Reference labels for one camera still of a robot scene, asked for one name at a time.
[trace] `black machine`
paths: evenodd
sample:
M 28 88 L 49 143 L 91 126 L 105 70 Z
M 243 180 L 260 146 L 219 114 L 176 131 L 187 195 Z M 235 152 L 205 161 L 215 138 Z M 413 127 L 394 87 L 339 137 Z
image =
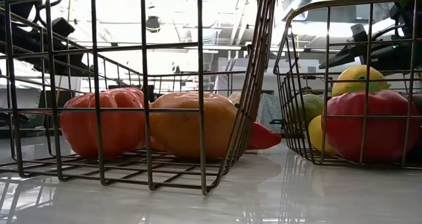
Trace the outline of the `black machine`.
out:
M 51 6 L 54 7 L 58 5 L 62 0 L 57 0 L 56 2 L 51 3 Z M 11 12 L 21 16 L 22 18 L 28 19 L 32 8 L 36 10 L 36 16 L 33 23 L 41 23 L 42 25 L 46 26 L 45 22 L 41 17 L 41 12 L 45 9 L 45 5 L 42 4 L 41 1 L 35 1 L 31 3 L 22 3 L 16 4 L 11 6 Z M 58 18 L 52 21 L 52 29 L 54 33 L 57 33 L 64 38 L 66 38 L 69 34 L 74 32 L 74 28 L 64 19 Z M 41 44 L 41 34 L 37 30 L 27 31 L 25 30 L 25 25 L 22 25 L 17 22 L 12 22 L 12 32 L 13 32 L 13 52 L 14 53 L 27 53 L 28 51 L 31 52 L 41 52 L 42 49 L 44 51 L 48 50 L 47 47 L 47 35 L 44 32 L 44 46 L 42 47 Z M 1 42 L 5 42 L 5 17 L 0 15 L 0 53 L 6 52 L 6 45 Z M 61 42 L 61 40 L 54 39 L 53 40 L 54 50 L 66 50 L 67 46 Z M 83 54 L 72 54 L 69 56 L 69 64 L 88 70 L 88 66 L 82 63 Z M 61 61 L 63 63 L 67 63 L 67 56 L 66 55 L 59 55 L 55 56 L 55 59 Z M 26 58 L 26 59 L 19 59 L 26 61 L 34 66 L 34 68 L 38 71 L 42 70 L 42 59 L 39 58 Z M 68 75 L 68 70 L 66 66 L 60 65 L 59 63 L 55 64 L 55 71 L 57 75 Z M 82 72 L 80 70 L 71 69 L 72 76 L 88 76 L 87 73 Z
M 394 6 L 390 9 L 390 18 L 395 21 L 395 25 L 391 26 L 373 36 L 372 41 L 381 41 L 378 38 L 385 33 L 392 30 L 395 34 L 391 36 L 391 40 L 404 40 L 412 39 L 413 34 L 413 11 L 415 7 L 414 1 L 395 2 Z M 422 24 L 422 6 L 417 3 L 417 21 Z M 398 29 L 402 29 L 403 36 L 400 36 Z M 353 42 L 367 42 L 368 35 L 363 28 L 363 25 L 356 24 L 351 27 L 353 32 Z M 422 36 L 422 25 L 416 31 L 417 38 Z M 422 43 L 416 43 L 416 67 L 422 67 Z M 355 58 L 359 57 L 361 64 L 367 62 L 367 45 L 347 45 L 330 60 L 319 66 L 319 69 L 325 69 L 328 65 L 329 68 L 351 63 Z M 386 71 L 392 70 L 409 70 L 411 65 L 411 42 L 394 42 L 384 44 L 372 44 L 371 46 L 371 66 L 376 70 Z

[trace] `wire basket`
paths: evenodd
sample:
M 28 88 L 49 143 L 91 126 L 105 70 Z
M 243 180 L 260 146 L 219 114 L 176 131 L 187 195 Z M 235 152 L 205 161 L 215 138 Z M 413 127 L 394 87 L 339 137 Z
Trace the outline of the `wire basket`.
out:
M 396 31 L 402 27 L 396 25 L 390 28 L 387 28 L 387 30 L 383 30 L 381 32 L 375 32 L 376 34 L 373 35 L 373 20 L 374 20 L 374 5 L 380 4 L 380 3 L 410 3 L 413 4 L 414 12 L 413 14 L 413 24 L 410 24 L 409 29 L 412 35 L 408 38 L 400 38 L 395 39 L 392 38 L 391 40 L 376 40 L 377 37 L 381 36 L 382 33 L 386 33 L 389 31 Z M 354 41 L 354 42 L 331 42 L 330 41 L 330 25 L 332 23 L 331 16 L 332 16 L 332 9 L 335 7 L 345 7 L 345 6 L 357 6 L 357 5 L 367 5 L 369 6 L 369 32 L 368 36 L 366 37 L 367 40 L 365 41 Z M 300 50 L 297 49 L 297 38 L 294 35 L 295 28 L 292 25 L 293 19 L 298 16 L 301 13 L 304 13 L 306 11 L 314 10 L 314 9 L 326 9 L 327 14 L 327 21 L 326 21 L 326 41 L 325 41 L 325 49 L 310 49 L 305 48 L 306 52 L 311 53 L 314 51 L 314 53 L 317 52 L 323 52 L 325 54 L 325 62 L 326 66 L 324 70 L 321 70 L 320 72 L 304 72 L 302 69 L 299 69 L 299 67 L 296 67 L 296 65 L 300 65 Z M 417 67 L 420 65 L 417 63 L 417 46 L 421 39 L 419 32 L 417 31 L 418 25 L 420 22 L 418 22 L 418 17 L 416 14 L 420 9 L 420 1 L 419 0 L 335 0 L 335 1 L 322 1 L 317 3 L 311 3 L 309 5 L 306 5 L 304 7 L 301 7 L 300 9 L 297 9 L 296 11 L 292 12 L 286 21 L 286 28 L 282 37 L 282 42 L 280 44 L 280 50 L 278 52 L 278 56 L 276 59 L 276 63 L 274 65 L 274 74 L 277 76 L 278 80 L 278 89 L 279 89 L 279 96 L 280 96 L 280 104 L 282 105 L 282 115 L 284 117 L 283 119 L 283 126 L 284 126 L 284 132 L 287 137 L 287 146 L 298 153 L 300 156 L 304 157 L 305 159 L 308 159 L 309 161 L 312 161 L 315 165 L 329 165 L 329 166 L 359 166 L 359 167 L 400 167 L 400 168 L 411 168 L 411 169 L 419 169 L 421 168 L 421 138 L 420 135 L 414 133 L 415 130 L 418 130 L 420 133 L 420 126 L 418 127 L 418 123 L 420 123 L 420 113 L 414 113 L 411 108 L 416 104 L 415 99 L 418 94 L 420 94 L 420 88 L 417 88 L 415 85 L 416 83 L 421 81 L 420 72 L 422 70 L 418 70 Z M 378 45 L 390 45 L 393 48 L 398 47 L 402 44 L 408 44 L 410 45 L 409 48 L 411 50 L 408 51 L 408 54 L 405 55 L 408 57 L 410 62 L 410 67 L 407 70 L 379 70 L 385 78 L 372 78 L 370 75 L 370 67 L 372 65 L 376 65 L 378 62 L 373 59 L 373 54 L 371 54 L 371 50 L 373 46 Z M 338 80 L 339 75 L 342 73 L 343 70 L 335 70 L 335 67 L 329 67 L 329 62 L 332 62 L 330 60 L 331 56 L 334 53 L 338 53 L 341 50 L 339 50 L 339 46 L 343 47 L 346 46 L 344 49 L 351 49 L 354 46 L 361 45 L 361 47 L 364 47 L 365 50 L 362 52 L 363 57 L 365 60 L 361 60 L 365 63 L 361 63 L 362 65 L 366 65 L 364 68 L 363 78 L 346 78 L 342 80 Z M 287 48 L 287 64 L 288 69 L 286 71 L 283 71 L 282 67 L 280 66 L 281 63 L 283 63 L 280 58 L 282 56 L 282 51 L 286 51 Z M 356 103 L 355 106 L 359 107 L 359 112 L 352 115 L 352 114 L 341 114 L 341 115 L 333 115 L 333 113 L 330 114 L 328 110 L 329 105 L 331 102 L 330 99 L 335 98 L 333 101 L 339 101 L 341 97 L 339 94 L 332 95 L 332 89 L 333 86 L 336 83 L 343 82 L 343 83 L 349 83 L 350 85 L 356 85 L 356 83 L 360 83 L 362 86 L 362 89 L 360 91 L 347 91 L 347 95 L 351 95 L 353 93 L 360 94 L 362 93 L 363 99 L 358 103 Z M 388 90 L 393 90 L 395 92 L 398 92 L 402 96 L 406 98 L 406 112 L 402 114 L 378 114 L 374 110 L 370 110 L 369 107 L 369 101 L 371 101 L 374 97 L 373 95 L 376 93 L 372 90 L 371 84 L 373 83 L 385 83 L 387 82 L 389 84 L 389 87 L 387 87 Z M 307 94 L 314 94 L 319 96 L 321 101 L 323 100 L 323 108 L 320 112 L 321 118 L 321 147 L 319 149 L 316 149 L 311 144 L 311 136 L 309 134 L 309 123 L 312 120 L 311 118 L 308 118 L 306 116 L 307 110 L 305 109 L 305 106 L 300 106 L 304 104 L 304 97 Z M 344 140 L 343 142 L 340 142 L 340 140 L 335 141 L 335 146 L 333 147 L 335 152 L 328 154 L 327 147 L 329 145 L 329 142 L 327 142 L 327 139 L 334 138 L 335 131 L 334 128 L 331 126 L 328 128 L 327 121 L 338 121 L 339 125 L 336 129 L 341 130 L 353 130 L 358 131 L 355 134 L 356 137 L 358 137 L 359 142 L 355 142 L 351 145 L 351 142 L 348 142 L 347 140 Z M 394 159 L 387 159 L 384 161 L 376 161 L 371 160 L 372 158 L 368 157 L 376 157 L 377 152 L 382 152 L 383 148 L 382 146 L 387 146 L 383 144 L 369 144 L 368 140 L 370 140 L 369 133 L 371 131 L 374 131 L 374 124 L 383 123 L 382 121 L 386 123 L 391 123 L 391 121 L 395 121 L 395 123 L 400 124 L 400 126 L 403 125 L 403 128 L 405 128 L 403 132 L 403 139 L 402 142 L 400 142 L 400 147 L 396 147 L 396 151 L 399 151 L 400 153 L 395 154 Z M 357 125 L 356 127 L 347 127 L 348 125 Z M 389 134 L 377 134 L 377 136 L 389 136 Z M 351 146 L 354 146 L 353 154 L 350 155 L 352 151 Z
M 0 75 L 1 78 L 6 78 L 8 91 L 8 105 L 9 108 L 0 109 L 1 112 L 8 113 L 11 118 L 10 133 L 11 137 L 11 156 L 9 163 L 0 165 L 0 172 L 16 172 L 21 177 L 35 177 L 39 175 L 55 176 L 60 181 L 69 181 L 73 179 L 88 179 L 100 181 L 102 185 L 109 185 L 116 182 L 131 183 L 131 184 L 145 184 L 150 190 L 156 190 L 160 187 L 174 187 L 174 188 L 190 188 L 202 190 L 204 195 L 207 195 L 213 188 L 216 188 L 222 177 L 227 174 L 230 167 L 244 154 L 247 149 L 249 135 L 251 131 L 252 122 L 256 118 L 259 95 L 262 87 L 262 79 L 264 69 L 268 64 L 268 56 L 270 50 L 270 38 L 272 32 L 272 21 L 274 5 L 276 0 L 258 0 L 258 11 L 256 16 L 256 24 L 253 34 L 253 44 L 249 51 L 249 64 L 246 72 L 205 72 L 203 65 L 203 42 L 202 42 L 202 0 L 197 0 L 198 6 L 198 42 L 193 43 L 163 43 L 163 44 L 147 44 L 146 42 L 146 7 L 145 0 L 140 0 L 141 17 L 142 17 L 142 44 L 131 46 L 111 46 L 98 47 L 97 44 L 97 23 L 92 20 L 92 49 L 83 47 L 75 42 L 68 40 L 53 32 L 51 27 L 51 0 L 45 1 L 46 9 L 46 28 L 31 23 L 28 20 L 11 13 L 11 6 L 23 4 L 31 1 L 41 0 L 5 0 L 0 3 L 0 13 L 5 15 L 5 28 L 7 32 L 6 50 L 7 54 L 0 59 L 7 60 L 7 74 Z M 96 19 L 96 0 L 91 0 L 92 19 Z M 25 51 L 13 44 L 12 37 L 12 21 L 20 22 L 32 27 L 33 31 L 40 33 L 40 41 L 44 45 L 46 41 L 47 47 L 42 47 L 40 52 Z M 53 39 L 66 42 L 67 50 L 54 50 Z M 18 82 L 25 82 L 37 84 L 42 86 L 42 94 L 45 95 L 45 104 L 47 105 L 47 92 L 50 89 L 52 92 L 71 92 L 71 94 L 83 94 L 78 90 L 72 90 L 64 87 L 59 87 L 56 84 L 55 75 L 60 67 L 64 67 L 68 75 L 75 72 L 82 72 L 85 78 L 89 81 L 90 92 L 95 93 L 95 97 L 99 98 L 100 81 L 114 82 L 118 87 L 133 87 L 134 84 L 148 85 L 148 82 L 161 82 L 166 80 L 175 80 L 177 77 L 189 76 L 188 74 L 165 74 L 153 75 L 148 74 L 148 58 L 147 49 L 166 49 L 166 48 L 195 48 L 198 49 L 198 72 L 191 73 L 191 76 L 197 76 L 198 93 L 199 93 L 199 109 L 182 110 L 182 109 L 153 109 L 148 106 L 148 98 L 154 95 L 148 93 L 148 87 L 142 87 L 144 93 L 144 109 L 112 109 L 113 111 L 120 111 L 126 113 L 144 113 L 145 127 L 146 127 L 146 146 L 137 149 L 134 152 L 126 153 L 118 159 L 108 160 L 104 158 L 103 143 L 101 141 L 101 128 L 98 129 L 98 159 L 85 159 L 79 155 L 73 154 L 69 151 L 69 145 L 60 136 L 59 116 L 62 112 L 77 112 L 77 111 L 95 111 L 98 127 L 101 125 L 100 114 L 111 109 L 100 108 L 99 100 L 96 99 L 95 108 L 62 108 L 57 105 L 57 93 L 51 93 L 51 107 L 45 106 L 41 108 L 22 108 L 18 107 L 16 98 L 16 84 Z M 130 51 L 142 50 L 142 73 L 134 69 L 130 69 L 118 62 L 113 61 L 103 55 L 101 52 L 109 51 Z M 93 69 L 81 69 L 69 64 L 69 55 L 74 54 L 89 54 L 93 58 Z M 66 56 L 67 62 L 57 60 L 58 56 Z M 41 82 L 34 82 L 25 77 L 15 75 L 15 67 L 13 59 L 36 58 L 41 61 L 42 76 Z M 104 75 L 99 74 L 99 61 L 104 62 Z M 117 78 L 107 76 L 106 71 L 110 68 L 117 69 Z M 219 161 L 208 161 L 205 157 L 204 144 L 204 77 L 226 74 L 227 77 L 233 74 L 244 74 L 245 82 L 242 88 L 227 87 L 227 95 L 234 90 L 241 90 L 242 95 L 239 103 L 239 108 L 236 114 L 235 124 L 231 132 L 229 146 L 225 156 Z M 71 77 L 69 79 L 69 88 L 71 86 Z M 149 115 L 151 113 L 197 113 L 199 116 L 198 123 L 200 125 L 200 161 L 186 161 L 179 159 L 166 152 L 152 151 L 150 144 L 150 123 Z M 47 141 L 47 157 L 37 157 L 36 159 L 27 159 L 23 154 L 23 144 L 26 140 L 20 137 L 20 114 L 41 114 L 50 118 L 50 125 L 45 128 L 45 139 Z

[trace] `glossy table surface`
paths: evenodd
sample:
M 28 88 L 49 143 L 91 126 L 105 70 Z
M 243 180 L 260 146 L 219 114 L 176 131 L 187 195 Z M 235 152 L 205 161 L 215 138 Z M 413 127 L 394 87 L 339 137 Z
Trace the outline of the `glossy table surface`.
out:
M 317 167 L 283 144 L 244 155 L 208 196 L 11 174 L 0 191 L 0 224 L 422 223 L 422 171 Z

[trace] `metal wire grid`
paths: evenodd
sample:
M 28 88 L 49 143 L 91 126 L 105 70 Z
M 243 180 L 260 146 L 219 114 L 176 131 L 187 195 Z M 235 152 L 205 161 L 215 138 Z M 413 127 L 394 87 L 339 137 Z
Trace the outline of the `metal wire grid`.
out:
M 413 34 L 411 39 L 405 39 L 405 40 L 384 40 L 384 41 L 373 41 L 372 37 L 368 37 L 368 40 L 366 42 L 345 42 L 345 43 L 330 43 L 330 21 L 331 21 L 331 9 L 333 7 L 344 7 L 344 6 L 351 6 L 351 5 L 369 5 L 370 6 L 370 13 L 369 13 L 369 32 L 368 36 L 372 36 L 373 33 L 373 9 L 374 4 L 377 3 L 389 3 L 389 2 L 406 2 L 406 1 L 413 1 L 414 2 L 414 10 L 413 10 Z M 417 19 L 417 6 L 420 4 L 419 0 L 335 0 L 335 1 L 321 1 L 316 3 L 311 3 L 309 5 L 306 5 L 304 7 L 301 7 L 300 9 L 297 9 L 296 11 L 292 12 L 287 20 L 286 20 L 286 28 L 283 33 L 282 42 L 280 44 L 280 50 L 278 51 L 276 62 L 274 65 L 274 71 L 273 73 L 277 75 L 277 81 L 278 81 L 278 91 L 280 96 L 280 104 L 282 105 L 282 114 L 284 118 L 287 117 L 287 107 L 289 104 L 293 104 L 294 107 L 296 107 L 296 110 L 293 109 L 293 117 L 296 117 L 295 111 L 299 111 L 298 109 L 302 109 L 303 116 L 305 117 L 305 108 L 299 108 L 298 106 L 298 100 L 300 99 L 301 104 L 303 104 L 303 94 L 305 90 L 303 89 L 303 85 L 301 83 L 301 78 L 307 79 L 308 77 L 315 77 L 319 76 L 324 80 L 324 88 L 320 90 L 324 94 L 324 114 L 326 114 L 327 110 L 327 101 L 328 101 L 328 90 L 329 85 L 332 85 L 335 82 L 362 82 L 362 80 L 333 80 L 332 77 L 336 73 L 329 72 L 328 66 L 325 68 L 325 72 L 323 73 L 300 73 L 299 68 L 295 67 L 295 65 L 298 65 L 298 54 L 295 47 L 295 38 L 293 37 L 293 30 L 291 27 L 291 23 L 293 19 L 306 11 L 313 10 L 313 9 L 327 9 L 327 18 L 326 18 L 326 29 L 327 29 L 327 35 L 326 35 L 326 62 L 329 61 L 329 51 L 331 47 L 334 46 L 343 46 L 343 45 L 366 45 L 367 46 L 367 74 L 365 79 L 365 112 L 363 116 L 357 116 L 357 115 L 342 115 L 341 117 L 355 117 L 355 118 L 361 118 L 363 119 L 363 134 L 365 134 L 366 131 L 366 124 L 367 119 L 381 119 L 381 118 L 392 118 L 391 116 L 374 116 L 374 115 L 368 115 L 368 94 L 369 94 L 369 82 L 404 82 L 406 84 L 409 83 L 409 88 L 406 88 L 406 91 L 408 92 L 408 103 L 407 103 L 407 115 L 406 116 L 393 116 L 395 119 L 405 119 L 406 120 L 406 137 L 403 143 L 403 156 L 402 160 L 399 163 L 393 163 L 388 165 L 380 165 L 381 167 L 401 167 L 401 168 L 408 168 L 408 169 L 420 169 L 422 166 L 420 164 L 416 164 L 414 162 L 410 163 L 407 162 L 407 156 L 409 154 L 406 154 L 407 146 L 408 146 L 408 136 L 409 136 L 409 124 L 411 119 L 421 119 L 422 116 L 413 116 L 411 115 L 411 102 L 413 98 L 413 83 L 415 81 L 421 81 L 420 78 L 415 78 L 415 73 L 422 72 L 422 70 L 416 70 L 416 43 L 422 42 L 422 39 L 417 38 L 417 27 L 419 25 L 418 19 Z M 373 44 L 391 44 L 391 43 L 406 43 L 411 42 L 411 66 L 410 70 L 407 71 L 410 73 L 410 78 L 400 78 L 400 79 L 382 79 L 382 80 L 369 80 L 369 67 L 371 66 L 371 46 Z M 287 56 L 289 61 L 289 71 L 286 74 L 280 73 L 280 68 L 278 63 L 280 62 L 280 57 L 282 55 L 282 49 L 284 45 L 287 46 Z M 323 131 L 323 137 L 322 141 L 325 141 L 326 137 L 326 120 L 327 118 L 332 117 L 339 117 L 339 115 L 328 115 L 323 116 L 324 119 L 324 127 L 322 128 Z M 359 162 L 352 162 L 345 160 L 342 157 L 333 157 L 325 154 L 325 142 L 323 142 L 322 145 L 322 152 L 319 152 L 315 150 L 311 146 L 311 141 L 309 138 L 309 131 L 308 131 L 308 123 L 305 121 L 304 123 L 299 123 L 297 125 L 286 125 L 286 136 L 287 136 L 287 146 L 292 149 L 293 151 L 297 152 L 302 157 L 308 159 L 309 161 L 312 161 L 315 165 L 330 165 L 330 166 L 364 166 L 365 167 L 374 167 L 374 166 L 368 166 L 363 162 L 363 151 L 365 149 L 365 135 L 363 135 L 362 138 L 362 145 L 361 145 L 361 151 L 360 151 L 360 159 Z
M 167 44 L 147 44 L 146 43 L 146 7 L 145 0 L 140 0 L 141 17 L 142 17 L 142 44 L 132 46 L 118 46 L 118 47 L 102 47 L 97 46 L 97 29 L 96 21 L 92 21 L 92 49 L 86 49 L 76 43 L 69 41 L 55 33 L 51 28 L 51 1 L 45 0 L 46 5 L 46 23 L 47 28 L 42 28 L 36 24 L 23 19 L 11 13 L 11 5 L 19 3 L 27 3 L 37 0 L 5 0 L 0 3 L 0 13 L 5 15 L 6 30 L 7 30 L 7 53 L 5 57 L 0 59 L 7 60 L 7 75 L 1 76 L 6 78 L 8 91 L 8 106 L 9 108 L 0 109 L 2 112 L 9 113 L 11 116 L 12 126 L 10 126 L 11 134 L 11 160 L 10 163 L 0 165 L 0 172 L 17 172 L 22 178 L 34 177 L 38 175 L 57 176 L 60 181 L 69 181 L 73 179 L 89 179 L 100 181 L 102 185 L 109 185 L 115 182 L 125 182 L 132 184 L 148 185 L 150 190 L 156 190 L 162 186 L 175 188 L 191 188 L 202 190 L 204 195 L 207 195 L 213 188 L 216 188 L 222 177 L 227 174 L 230 167 L 241 157 L 247 149 L 249 134 L 252 122 L 255 120 L 259 95 L 262 87 L 262 79 L 264 69 L 268 66 L 268 55 L 270 50 L 270 38 L 272 32 L 272 21 L 274 18 L 275 0 L 258 0 L 258 13 L 256 16 L 256 24 L 253 35 L 253 47 L 250 52 L 250 60 L 245 73 L 245 83 L 242 88 L 242 96 L 239 103 L 239 109 L 236 114 L 235 125 L 232 130 L 231 139 L 227 153 L 221 161 L 210 163 L 205 159 L 205 145 L 204 145 L 204 84 L 203 78 L 207 74 L 227 74 L 231 75 L 242 72 L 204 72 L 203 70 L 203 43 L 202 43 L 202 0 L 197 1 L 198 5 L 198 42 L 194 43 L 167 43 Z M 91 0 L 92 18 L 96 18 L 96 0 Z M 12 38 L 12 20 L 21 22 L 27 26 L 31 26 L 37 30 L 41 35 L 41 49 L 40 53 L 28 52 L 19 49 L 13 45 Z M 44 37 L 47 36 L 47 51 L 44 50 Z M 68 50 L 55 51 L 53 49 L 53 38 L 57 38 L 67 43 Z M 74 46 L 78 49 L 69 49 L 69 46 Z M 99 96 L 100 87 L 99 80 L 115 81 L 119 86 L 132 86 L 132 81 L 138 84 L 148 85 L 150 80 L 162 80 L 164 77 L 186 76 L 186 74 L 169 74 L 169 75 L 148 75 L 148 59 L 147 49 L 163 49 L 163 48 L 183 48 L 196 47 L 198 49 L 198 91 L 199 91 L 199 109 L 151 109 L 148 106 L 148 87 L 143 87 L 144 92 L 144 109 L 134 108 L 100 108 Z M 142 50 L 142 74 L 129 69 L 117 62 L 112 61 L 102 55 L 100 52 L 106 51 L 126 51 L 126 50 Z M 71 54 L 91 54 L 94 58 L 94 71 L 83 70 L 72 66 L 68 63 L 63 63 L 55 60 L 58 55 Z M 56 66 L 67 67 L 69 76 L 71 76 L 71 69 L 81 70 L 88 75 L 88 81 L 94 78 L 94 86 L 90 84 L 90 90 L 94 88 L 96 107 L 95 108 L 60 108 L 57 106 L 57 97 L 55 93 L 51 94 L 51 108 L 18 108 L 16 100 L 16 81 L 27 83 L 34 83 L 31 80 L 26 80 L 15 75 L 15 67 L 13 59 L 23 59 L 25 57 L 39 57 L 42 64 L 42 82 L 35 83 L 43 88 L 43 93 L 46 94 L 46 88 L 51 88 L 52 92 L 57 90 L 70 91 L 76 93 L 83 93 L 67 88 L 60 88 L 55 83 L 55 69 Z M 104 63 L 104 76 L 99 75 L 98 60 L 102 59 L 104 62 L 111 63 L 117 67 L 118 79 L 113 79 L 106 76 L 106 69 L 108 66 Z M 44 72 L 44 60 L 48 62 L 49 78 L 51 85 L 45 83 L 46 75 Z M 129 84 L 124 83 L 120 79 L 119 71 L 124 70 L 129 73 Z M 69 77 L 69 88 L 71 88 L 71 81 Z M 227 91 L 233 91 L 233 87 L 227 87 Z M 96 160 L 84 159 L 75 154 L 62 154 L 63 146 L 66 146 L 64 141 L 61 141 L 59 136 L 59 114 L 62 111 L 95 111 L 98 124 L 98 142 L 99 142 L 99 157 Z M 126 113 L 144 113 L 145 127 L 146 127 L 146 147 L 139 148 L 135 152 L 124 154 L 119 159 L 105 160 L 103 157 L 102 148 L 102 134 L 101 134 L 101 112 L 104 111 L 119 111 Z M 49 125 L 45 128 L 47 150 L 49 157 L 40 159 L 24 159 L 22 157 L 22 145 L 19 135 L 19 113 L 41 113 L 53 118 L 53 131 L 50 131 Z M 200 162 L 183 161 L 168 153 L 153 152 L 150 146 L 150 113 L 198 113 L 200 116 Z

